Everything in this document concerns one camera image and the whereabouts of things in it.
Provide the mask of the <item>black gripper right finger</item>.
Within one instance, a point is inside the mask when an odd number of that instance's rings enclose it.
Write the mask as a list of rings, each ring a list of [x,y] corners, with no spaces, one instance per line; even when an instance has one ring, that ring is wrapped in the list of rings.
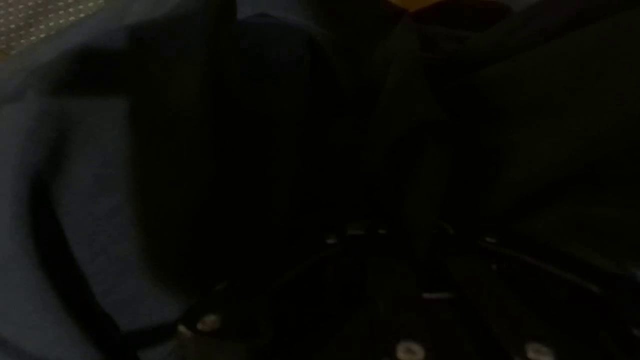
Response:
[[[437,260],[509,360],[640,360],[629,276],[496,236],[446,234]]]

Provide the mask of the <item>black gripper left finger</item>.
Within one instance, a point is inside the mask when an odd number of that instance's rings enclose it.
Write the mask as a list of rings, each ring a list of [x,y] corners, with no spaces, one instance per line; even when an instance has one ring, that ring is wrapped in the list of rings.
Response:
[[[365,301],[362,254],[372,238],[347,226],[218,283],[182,314],[178,333],[196,360],[316,358]]]

